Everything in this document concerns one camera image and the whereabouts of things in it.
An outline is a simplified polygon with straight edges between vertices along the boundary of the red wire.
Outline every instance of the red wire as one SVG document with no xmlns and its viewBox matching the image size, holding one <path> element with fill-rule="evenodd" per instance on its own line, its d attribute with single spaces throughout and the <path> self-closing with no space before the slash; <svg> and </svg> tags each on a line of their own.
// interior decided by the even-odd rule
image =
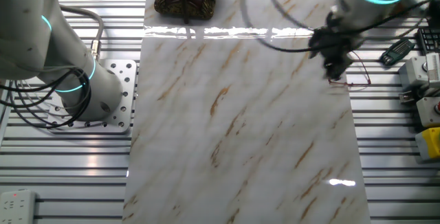
<svg viewBox="0 0 440 224">
<path fill-rule="evenodd" d="M 358 54 L 356 54 L 356 52 L 352 51 L 357 58 L 359 58 L 360 63 L 362 63 L 362 66 L 365 70 L 365 74 L 366 74 L 366 81 L 367 84 L 355 84 L 355 83 L 347 83 L 347 82 L 335 82 L 329 79 L 329 84 L 339 84 L 339 85 L 344 85 L 344 86 L 348 86 L 348 87 L 367 87 L 369 85 L 371 85 L 371 78 L 370 78 L 370 74 L 369 72 L 366 70 L 364 61 L 362 61 L 362 59 L 360 58 L 360 56 Z"/>
</svg>

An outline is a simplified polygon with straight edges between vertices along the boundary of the mounting plate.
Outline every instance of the mounting plate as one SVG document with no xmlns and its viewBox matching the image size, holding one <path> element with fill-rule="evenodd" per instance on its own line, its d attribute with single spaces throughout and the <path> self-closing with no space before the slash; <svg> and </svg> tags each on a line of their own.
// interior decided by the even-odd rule
<svg viewBox="0 0 440 224">
<path fill-rule="evenodd" d="M 121 102 L 117 109 L 108 117 L 102 121 L 97 122 L 82 122 L 75 121 L 73 126 L 63 126 L 60 128 L 51 128 L 54 134 L 123 134 L 130 129 L 131 123 L 131 110 L 133 107 L 133 95 L 135 90 L 135 79 L 137 72 L 136 62 L 133 60 L 100 60 L 100 64 L 105 68 L 118 76 L 122 84 L 122 92 L 125 93 L 122 96 Z M 62 107 L 61 97 L 57 94 L 52 96 L 51 104 Z M 70 116 L 64 109 L 59 109 L 51 105 L 51 113 L 66 114 L 65 117 L 58 117 L 48 115 L 48 122 L 65 122 Z"/>
</svg>

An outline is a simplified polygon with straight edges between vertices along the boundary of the yellow object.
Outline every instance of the yellow object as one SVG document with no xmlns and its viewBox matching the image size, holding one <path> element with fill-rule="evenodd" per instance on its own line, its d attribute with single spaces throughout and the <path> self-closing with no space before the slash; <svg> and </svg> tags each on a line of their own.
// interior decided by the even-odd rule
<svg viewBox="0 0 440 224">
<path fill-rule="evenodd" d="M 428 146 L 428 154 L 431 159 L 440 158 L 440 128 L 429 128 L 421 135 Z"/>
</svg>

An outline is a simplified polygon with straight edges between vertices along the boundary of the white power strip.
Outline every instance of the white power strip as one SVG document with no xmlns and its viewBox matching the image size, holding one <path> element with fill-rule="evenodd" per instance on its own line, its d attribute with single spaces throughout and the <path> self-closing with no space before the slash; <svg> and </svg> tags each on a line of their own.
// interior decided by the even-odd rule
<svg viewBox="0 0 440 224">
<path fill-rule="evenodd" d="M 0 195 L 0 224 L 32 224 L 35 193 L 30 190 L 4 192 Z"/>
</svg>

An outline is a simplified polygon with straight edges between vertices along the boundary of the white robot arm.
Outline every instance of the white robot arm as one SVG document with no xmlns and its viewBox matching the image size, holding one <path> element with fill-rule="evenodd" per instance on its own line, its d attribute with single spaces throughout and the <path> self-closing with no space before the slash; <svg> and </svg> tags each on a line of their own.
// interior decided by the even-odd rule
<svg viewBox="0 0 440 224">
<path fill-rule="evenodd" d="M 362 33 L 350 31 L 368 27 L 386 18 L 402 0 L 335 0 L 321 33 L 315 32 L 309 45 L 326 46 L 338 41 L 341 46 L 319 51 L 324 56 L 327 77 L 338 79 L 353 62 L 347 53 L 364 41 Z"/>
<path fill-rule="evenodd" d="M 119 78 L 95 60 L 90 49 L 67 23 L 58 0 L 0 0 L 0 79 L 38 77 L 49 84 L 76 67 L 89 78 L 91 99 L 80 121 L 98 121 L 110 115 L 122 98 Z M 69 76 L 57 88 L 70 113 L 82 101 L 80 81 Z"/>
</svg>

